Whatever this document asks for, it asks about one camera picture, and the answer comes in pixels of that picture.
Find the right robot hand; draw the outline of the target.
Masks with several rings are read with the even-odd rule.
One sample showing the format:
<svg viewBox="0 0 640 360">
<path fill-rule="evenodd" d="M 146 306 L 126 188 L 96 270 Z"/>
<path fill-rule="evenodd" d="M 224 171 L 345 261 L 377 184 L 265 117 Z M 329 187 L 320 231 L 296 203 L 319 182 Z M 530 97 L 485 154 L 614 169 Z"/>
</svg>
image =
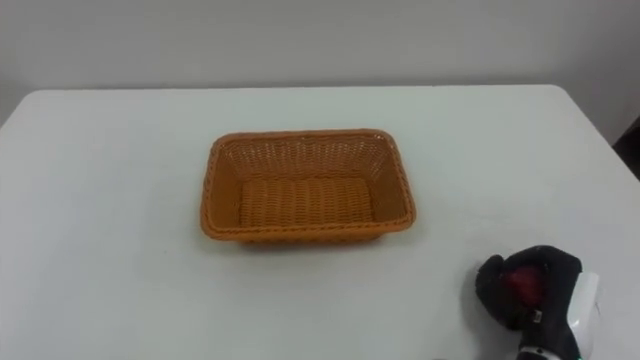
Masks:
<svg viewBox="0 0 640 360">
<path fill-rule="evenodd" d="M 538 245 L 489 257 L 474 287 L 488 314 L 521 334 L 517 360 L 587 360 L 599 319 L 599 285 L 599 276 L 584 271 L 576 256 Z"/>
</svg>

